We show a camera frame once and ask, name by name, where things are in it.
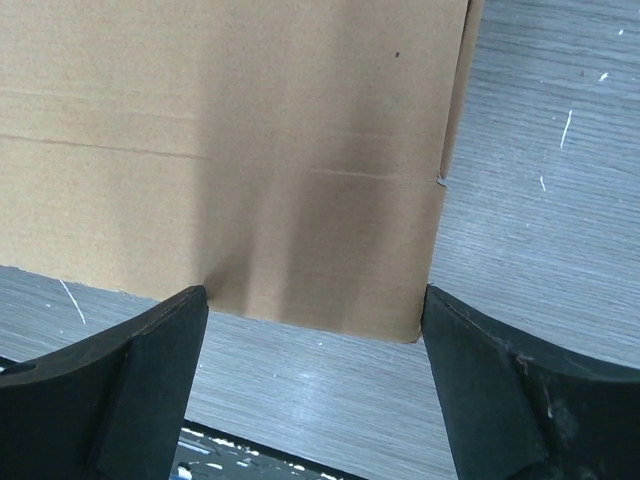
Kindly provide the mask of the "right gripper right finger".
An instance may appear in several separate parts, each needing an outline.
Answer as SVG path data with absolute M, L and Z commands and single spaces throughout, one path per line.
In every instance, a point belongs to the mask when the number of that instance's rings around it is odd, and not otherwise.
M 460 479 L 636 479 L 639 371 L 430 285 L 422 336 Z

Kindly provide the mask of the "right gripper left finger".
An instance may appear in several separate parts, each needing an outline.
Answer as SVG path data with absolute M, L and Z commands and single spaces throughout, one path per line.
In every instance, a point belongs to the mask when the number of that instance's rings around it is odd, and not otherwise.
M 1 373 L 4 479 L 167 479 L 208 319 L 191 286 Z

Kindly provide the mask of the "brown cardboard box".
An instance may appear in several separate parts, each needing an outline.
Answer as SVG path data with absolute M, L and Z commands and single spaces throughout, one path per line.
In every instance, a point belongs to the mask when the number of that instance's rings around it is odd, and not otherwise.
M 421 331 L 479 1 L 5 1 L 1 262 Z

